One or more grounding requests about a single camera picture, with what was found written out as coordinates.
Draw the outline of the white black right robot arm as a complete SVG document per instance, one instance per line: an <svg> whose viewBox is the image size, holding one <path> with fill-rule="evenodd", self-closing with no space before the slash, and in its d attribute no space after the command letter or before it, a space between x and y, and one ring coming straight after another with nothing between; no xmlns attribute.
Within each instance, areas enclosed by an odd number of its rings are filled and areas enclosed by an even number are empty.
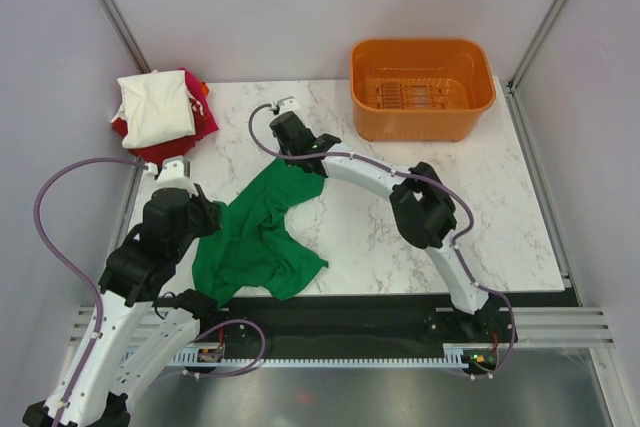
<svg viewBox="0 0 640 427"><path fill-rule="evenodd" d="M293 112L276 117L269 127L279 155L290 165L356 185L390 202L396 228L411 246L427 253L448 289L458 328L467 339L483 339L494 328L499 298L471 273L456 242L457 220L451 190L434 168L420 162L398 168L360 154L341 139L315 136Z"/></svg>

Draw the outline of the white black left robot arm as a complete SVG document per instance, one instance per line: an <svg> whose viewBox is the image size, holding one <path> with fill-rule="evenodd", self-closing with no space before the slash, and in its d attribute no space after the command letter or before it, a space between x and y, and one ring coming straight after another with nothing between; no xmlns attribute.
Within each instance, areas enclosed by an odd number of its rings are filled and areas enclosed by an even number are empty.
<svg viewBox="0 0 640 427"><path fill-rule="evenodd" d="M72 370L45 400L30 405L27 426L126 426L141 395L186 344L219 329L217 304L187 289L169 302L158 330L124 356L139 324L196 239L221 227L220 208L202 188L164 187L143 208L143 220L107 258L94 314Z"/></svg>

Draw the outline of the green t-shirt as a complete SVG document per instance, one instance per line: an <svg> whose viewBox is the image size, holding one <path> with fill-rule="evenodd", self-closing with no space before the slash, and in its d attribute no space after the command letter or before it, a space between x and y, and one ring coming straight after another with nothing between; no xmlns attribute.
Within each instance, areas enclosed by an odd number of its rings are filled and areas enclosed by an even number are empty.
<svg viewBox="0 0 640 427"><path fill-rule="evenodd" d="M302 292L328 261L287 231L288 211L323 192L325 179L276 159L228 205L222 228L199 240L192 265L195 289L218 305L244 287L283 301Z"/></svg>

